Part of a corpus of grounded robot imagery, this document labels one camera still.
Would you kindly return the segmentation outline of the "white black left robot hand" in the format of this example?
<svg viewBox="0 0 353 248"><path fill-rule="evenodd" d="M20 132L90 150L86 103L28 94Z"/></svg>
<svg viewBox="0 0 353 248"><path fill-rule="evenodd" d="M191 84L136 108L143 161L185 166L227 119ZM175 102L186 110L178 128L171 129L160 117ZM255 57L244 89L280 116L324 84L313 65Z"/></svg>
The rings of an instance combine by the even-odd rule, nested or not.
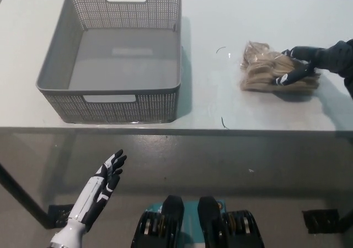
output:
<svg viewBox="0 0 353 248"><path fill-rule="evenodd" d="M85 226L89 232L120 181L127 156L120 149L112 154L88 180L68 218Z"/></svg>

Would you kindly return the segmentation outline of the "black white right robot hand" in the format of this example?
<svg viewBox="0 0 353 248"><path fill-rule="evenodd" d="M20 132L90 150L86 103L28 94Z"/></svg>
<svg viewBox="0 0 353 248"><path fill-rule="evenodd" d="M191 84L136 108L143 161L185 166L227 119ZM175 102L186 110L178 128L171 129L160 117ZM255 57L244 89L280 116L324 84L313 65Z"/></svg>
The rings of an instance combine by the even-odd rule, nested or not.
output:
<svg viewBox="0 0 353 248"><path fill-rule="evenodd" d="M296 46L282 52L285 56L306 61L302 68L296 68L272 80L273 85L291 85L305 77L312 76L315 69L326 69L344 79L352 78L352 40L338 41L329 48Z"/></svg>

